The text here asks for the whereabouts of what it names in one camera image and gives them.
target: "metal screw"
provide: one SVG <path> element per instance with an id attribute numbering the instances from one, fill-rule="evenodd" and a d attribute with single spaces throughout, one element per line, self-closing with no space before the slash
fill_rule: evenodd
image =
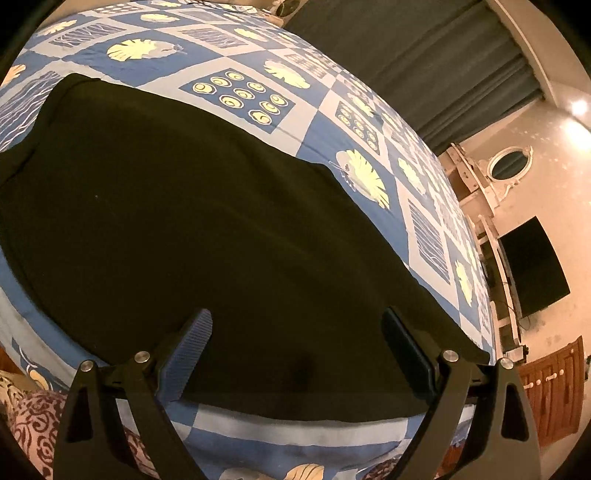
<path id="1" fill-rule="evenodd" d="M 455 363 L 460 359 L 460 356 L 453 350 L 445 350 L 442 353 L 443 359 L 446 362 Z"/>
<path id="2" fill-rule="evenodd" d="M 150 360 L 150 353 L 149 352 L 138 352 L 135 354 L 134 360 L 139 364 L 144 364 L 148 360 Z"/>
<path id="3" fill-rule="evenodd" d="M 90 372 L 93 366 L 95 366 L 95 363 L 92 360 L 84 360 L 80 364 L 80 370 L 82 370 L 83 372 Z"/>
<path id="4" fill-rule="evenodd" d="M 505 370 L 511 370 L 514 366 L 513 360 L 505 356 L 499 360 L 499 363 Z"/>

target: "blue patterned bedspread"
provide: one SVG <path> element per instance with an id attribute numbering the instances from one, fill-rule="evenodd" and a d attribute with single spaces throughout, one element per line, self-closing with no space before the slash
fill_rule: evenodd
<path id="1" fill-rule="evenodd" d="M 72 15 L 33 35 L 2 83 L 0 151 L 25 137 L 52 88 L 74 72 L 189 103 L 328 166 L 494 360 L 485 279 L 439 161 L 378 95 L 310 44 L 252 7 L 148 0 Z M 0 288 L 0 343 L 45 388 L 66 390 L 91 355 L 36 308 L 1 251 Z M 134 428 L 124 403 L 121 411 Z M 178 402 L 167 413 L 211 480 L 360 479 L 401 455 L 423 418 L 284 422 Z M 465 409 L 456 440 L 472 413 Z"/>

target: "black television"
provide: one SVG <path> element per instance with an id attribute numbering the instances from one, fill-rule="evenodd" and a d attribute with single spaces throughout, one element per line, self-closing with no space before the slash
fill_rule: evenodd
<path id="1" fill-rule="evenodd" d="M 537 217 L 499 238 L 521 315 L 545 309 L 570 293 L 556 252 Z"/>

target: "curtain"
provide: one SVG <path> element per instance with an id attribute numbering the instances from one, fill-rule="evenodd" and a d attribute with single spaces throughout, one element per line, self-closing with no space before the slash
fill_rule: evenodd
<path id="1" fill-rule="evenodd" d="M 364 81 L 438 155 L 542 96 L 483 0 L 309 0 L 287 29 Z"/>

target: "light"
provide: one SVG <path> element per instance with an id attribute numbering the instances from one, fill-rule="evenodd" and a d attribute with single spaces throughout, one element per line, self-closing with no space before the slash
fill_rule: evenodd
<path id="1" fill-rule="evenodd" d="M 574 116 L 580 116 L 587 113 L 587 102 L 585 100 L 577 100 L 573 102 L 570 109 Z"/>
<path id="2" fill-rule="evenodd" d="M 581 150 L 591 151 L 591 132 L 576 120 L 569 119 L 565 130 L 572 143 Z"/>

